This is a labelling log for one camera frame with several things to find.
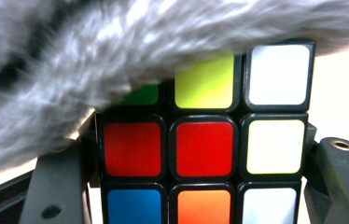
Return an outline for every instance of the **blue sticker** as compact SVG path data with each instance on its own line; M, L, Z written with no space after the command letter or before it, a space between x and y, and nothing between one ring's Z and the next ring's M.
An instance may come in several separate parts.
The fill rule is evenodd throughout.
M161 224L161 195L154 189L111 190L107 203L110 224Z

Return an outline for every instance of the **screw hole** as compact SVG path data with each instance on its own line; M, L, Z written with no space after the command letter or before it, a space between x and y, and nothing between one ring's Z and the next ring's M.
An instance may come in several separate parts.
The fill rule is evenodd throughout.
M349 151L349 143L346 143L340 140L332 140L331 145L337 149L340 149L343 151Z
M56 216L58 216L62 212L62 209L56 205L50 205L44 209L43 213L41 214L41 217L44 219L52 219Z

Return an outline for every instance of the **rubik's cube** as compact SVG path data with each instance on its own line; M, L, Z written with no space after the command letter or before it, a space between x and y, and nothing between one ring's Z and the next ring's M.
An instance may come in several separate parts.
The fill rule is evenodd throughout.
M98 113L105 223L295 223L313 65L313 41L257 46Z

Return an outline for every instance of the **yellow sticker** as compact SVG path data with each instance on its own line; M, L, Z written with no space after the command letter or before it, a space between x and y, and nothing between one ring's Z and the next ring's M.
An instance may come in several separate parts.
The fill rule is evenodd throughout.
M182 109L225 109L232 105L234 56L193 64L174 78L174 101Z

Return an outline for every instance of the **gray fur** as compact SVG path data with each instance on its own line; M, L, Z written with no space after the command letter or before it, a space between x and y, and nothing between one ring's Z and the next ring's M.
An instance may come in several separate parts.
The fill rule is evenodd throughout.
M349 0L93 2L29 63L28 78L0 92L0 169L63 147L89 108L191 59L295 36L315 39L320 54L349 43Z
M31 33L48 23L63 0L0 0L0 70L13 57L25 57Z

